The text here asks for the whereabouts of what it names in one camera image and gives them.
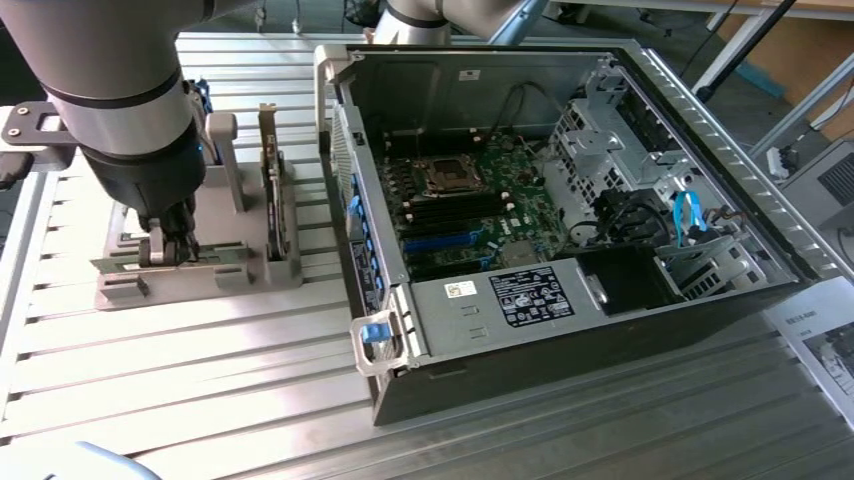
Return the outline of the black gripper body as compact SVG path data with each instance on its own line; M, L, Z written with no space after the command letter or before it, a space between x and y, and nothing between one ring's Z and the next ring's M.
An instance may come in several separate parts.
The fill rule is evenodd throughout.
M172 145L128 158L84 147L83 155L109 197L135 209L144 222L195 225L195 192L205 175L197 144Z

